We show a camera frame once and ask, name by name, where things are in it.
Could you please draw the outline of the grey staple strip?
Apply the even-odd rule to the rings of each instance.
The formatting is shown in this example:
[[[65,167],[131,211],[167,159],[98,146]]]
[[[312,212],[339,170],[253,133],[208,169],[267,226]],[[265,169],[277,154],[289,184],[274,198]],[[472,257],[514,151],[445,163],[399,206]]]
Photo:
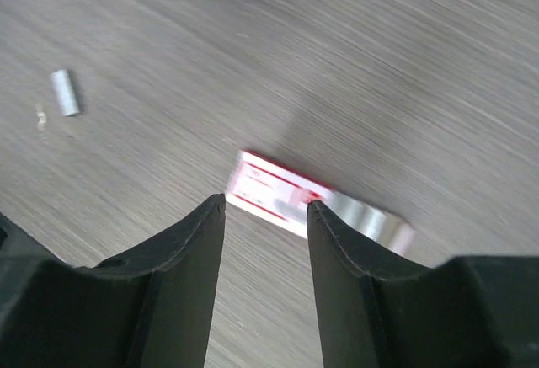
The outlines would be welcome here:
[[[80,109],[69,71],[62,69],[53,72],[51,74],[51,82],[61,114],[64,117],[78,115]]]

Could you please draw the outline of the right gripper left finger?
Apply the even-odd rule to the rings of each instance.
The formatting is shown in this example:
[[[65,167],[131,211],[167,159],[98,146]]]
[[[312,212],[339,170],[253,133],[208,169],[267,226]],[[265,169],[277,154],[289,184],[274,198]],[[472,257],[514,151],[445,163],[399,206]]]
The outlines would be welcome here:
[[[202,367],[226,200],[103,260],[74,267],[1,220],[4,367]]]

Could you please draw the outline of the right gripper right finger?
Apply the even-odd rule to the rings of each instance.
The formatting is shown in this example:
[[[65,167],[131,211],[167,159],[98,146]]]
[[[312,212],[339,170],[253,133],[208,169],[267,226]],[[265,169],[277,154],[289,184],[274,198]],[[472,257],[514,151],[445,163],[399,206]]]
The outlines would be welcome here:
[[[327,367],[535,367],[538,259],[456,256],[434,268],[307,208]]]

